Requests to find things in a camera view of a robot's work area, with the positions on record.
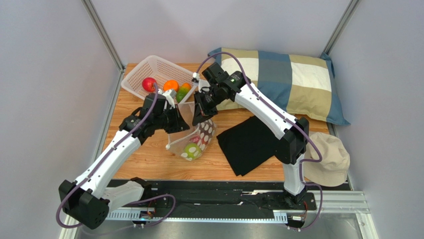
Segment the clear zip top bag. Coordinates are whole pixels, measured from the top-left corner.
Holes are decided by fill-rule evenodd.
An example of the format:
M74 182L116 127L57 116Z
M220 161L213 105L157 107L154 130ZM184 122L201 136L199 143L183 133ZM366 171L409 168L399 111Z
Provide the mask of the clear zip top bag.
M176 156L182 157L181 154L183 153L184 148L191 142L196 143L202 150L203 154L215 135L216 124L211 119L196 126L191 125L194 115L194 108L194 102L179 104L180 113L185 122L190 126L190 129L178 133L168 134L168 144L166 145L166 149Z

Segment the green orange fake mango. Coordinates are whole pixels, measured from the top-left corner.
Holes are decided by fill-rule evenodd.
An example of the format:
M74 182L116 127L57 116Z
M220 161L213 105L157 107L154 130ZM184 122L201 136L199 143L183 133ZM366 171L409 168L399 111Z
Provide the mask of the green orange fake mango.
M188 94L191 89L191 85L188 83L182 84L176 94L176 100L178 103L182 101L182 99Z

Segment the orange fake orange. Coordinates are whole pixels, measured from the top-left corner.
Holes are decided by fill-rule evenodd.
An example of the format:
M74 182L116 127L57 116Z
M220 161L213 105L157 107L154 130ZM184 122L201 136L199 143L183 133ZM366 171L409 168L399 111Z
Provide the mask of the orange fake orange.
M163 90L164 91L174 90L175 92L178 92L179 87L180 85L176 80L168 80L164 83Z

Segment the red fake apple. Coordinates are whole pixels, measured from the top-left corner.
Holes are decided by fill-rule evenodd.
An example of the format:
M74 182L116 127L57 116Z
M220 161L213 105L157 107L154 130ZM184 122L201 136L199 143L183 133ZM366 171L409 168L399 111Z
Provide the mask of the red fake apple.
M153 93L156 91L157 82L152 77L147 77L142 80L142 87L145 91Z

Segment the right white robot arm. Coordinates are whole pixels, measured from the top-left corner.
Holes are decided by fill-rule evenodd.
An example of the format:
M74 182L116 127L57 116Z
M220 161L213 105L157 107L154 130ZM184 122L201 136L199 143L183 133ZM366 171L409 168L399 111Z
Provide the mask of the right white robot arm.
M207 91L199 89L194 93L192 124L198 125L217 115L217 105L225 100L236 102L252 112L278 140L275 156L283 164L284 190L288 193L286 202L296 205L303 201L307 189L301 160L307 149L309 121L277 107L240 71L228 74L219 64L213 63L202 71L202 75L209 87Z

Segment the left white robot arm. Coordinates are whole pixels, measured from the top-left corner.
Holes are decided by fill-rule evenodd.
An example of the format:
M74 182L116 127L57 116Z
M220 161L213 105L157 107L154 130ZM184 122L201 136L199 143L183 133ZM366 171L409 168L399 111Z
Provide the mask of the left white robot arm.
M169 92L151 93L143 106L134 110L120 124L112 142L94 163L74 181L64 180L58 190L61 204L56 220L63 228L69 228L60 220L60 212L78 221L76 226L98 228L108 213L132 203L138 203L151 185L140 178L115 189L107 189L112 177L123 163L155 131L168 134L189 130L173 96Z

